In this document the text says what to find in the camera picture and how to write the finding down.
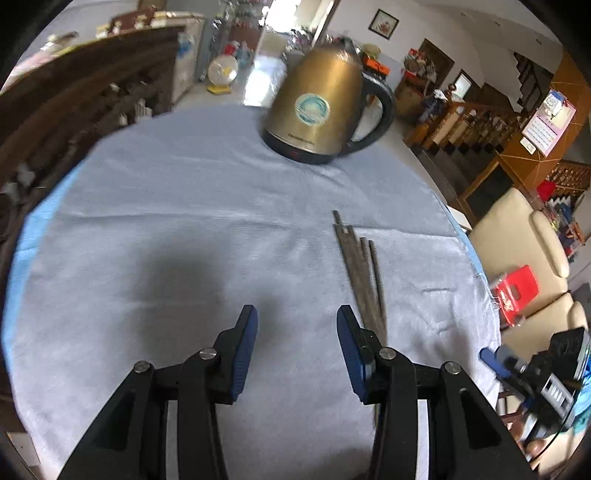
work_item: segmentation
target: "beige sofa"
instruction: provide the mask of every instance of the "beige sofa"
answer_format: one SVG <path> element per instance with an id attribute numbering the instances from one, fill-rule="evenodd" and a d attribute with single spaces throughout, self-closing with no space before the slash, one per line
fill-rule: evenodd
<path id="1" fill-rule="evenodd" d="M 533 211 L 517 189 L 509 189 L 478 222 L 470 242 L 489 281 L 523 265 L 534 272 L 540 292 L 525 308 L 521 326 L 505 331 L 503 343 L 519 357 L 548 348 L 556 332 L 584 326 L 583 306 L 568 293 L 569 262 L 548 219 Z"/>

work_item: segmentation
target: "kettle label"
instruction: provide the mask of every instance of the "kettle label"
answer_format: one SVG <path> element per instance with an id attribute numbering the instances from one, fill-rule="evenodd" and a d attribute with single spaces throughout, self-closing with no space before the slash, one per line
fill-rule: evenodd
<path id="1" fill-rule="evenodd" d="M 311 127 L 322 125 L 330 116 L 329 103 L 315 93 L 300 95 L 295 102 L 297 118 Z"/>

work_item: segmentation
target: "metal screw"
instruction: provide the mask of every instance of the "metal screw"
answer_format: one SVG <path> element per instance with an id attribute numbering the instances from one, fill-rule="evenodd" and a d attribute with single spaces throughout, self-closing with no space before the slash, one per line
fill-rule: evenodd
<path id="1" fill-rule="evenodd" d="M 379 355 L 384 360 L 391 360 L 392 358 L 396 357 L 396 350 L 390 348 L 389 346 L 385 346 L 379 350 Z"/>
<path id="2" fill-rule="evenodd" d="M 150 369 L 150 366 L 150 362 L 147 362 L 146 360 L 140 360 L 139 362 L 135 363 L 134 372 L 137 374 L 142 374 L 147 372 Z"/>
<path id="3" fill-rule="evenodd" d="M 455 362 L 447 362 L 445 364 L 445 370 L 447 370 L 452 375 L 457 375 L 462 371 L 462 367 Z"/>
<path id="4" fill-rule="evenodd" d="M 207 347 L 199 352 L 199 357 L 201 357 L 201 360 L 211 360 L 217 357 L 217 352 L 215 348 Z"/>

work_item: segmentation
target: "kettle handle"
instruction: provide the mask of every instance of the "kettle handle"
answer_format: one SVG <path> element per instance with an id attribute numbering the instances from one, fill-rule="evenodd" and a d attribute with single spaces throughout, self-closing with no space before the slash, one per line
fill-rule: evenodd
<path id="1" fill-rule="evenodd" d="M 367 72 L 363 73 L 363 97 L 375 95 L 382 102 L 382 118 L 379 119 L 376 127 L 361 140 L 349 140 L 345 145 L 342 154 L 349 154 L 371 145 L 386 133 L 394 121 L 394 93 L 384 82 L 380 81 Z"/>

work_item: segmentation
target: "kettle base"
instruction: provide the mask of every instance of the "kettle base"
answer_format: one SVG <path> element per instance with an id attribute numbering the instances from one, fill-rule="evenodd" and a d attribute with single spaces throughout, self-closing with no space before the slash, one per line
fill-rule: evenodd
<path id="1" fill-rule="evenodd" d="M 300 163 L 323 165 L 330 162 L 335 157 L 335 155 L 321 155 L 319 153 L 302 150 L 301 148 L 292 147 L 265 129 L 263 129 L 261 137 L 263 142 L 266 143 L 267 147 L 271 150 L 279 153 L 282 157 Z"/>

